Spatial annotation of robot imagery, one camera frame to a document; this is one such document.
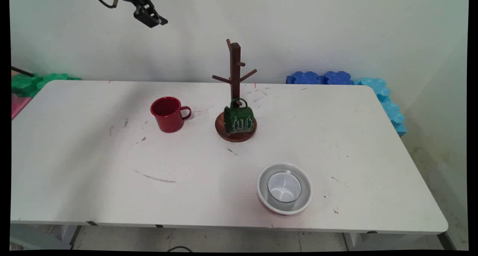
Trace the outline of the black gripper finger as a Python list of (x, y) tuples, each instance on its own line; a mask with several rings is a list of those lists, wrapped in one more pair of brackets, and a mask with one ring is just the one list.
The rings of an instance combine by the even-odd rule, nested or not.
[(145, 25), (157, 26), (166, 24), (168, 24), (168, 20), (157, 13), (152, 3), (145, 5)]
[(133, 16), (149, 28), (160, 24), (160, 19), (152, 7), (136, 7)]

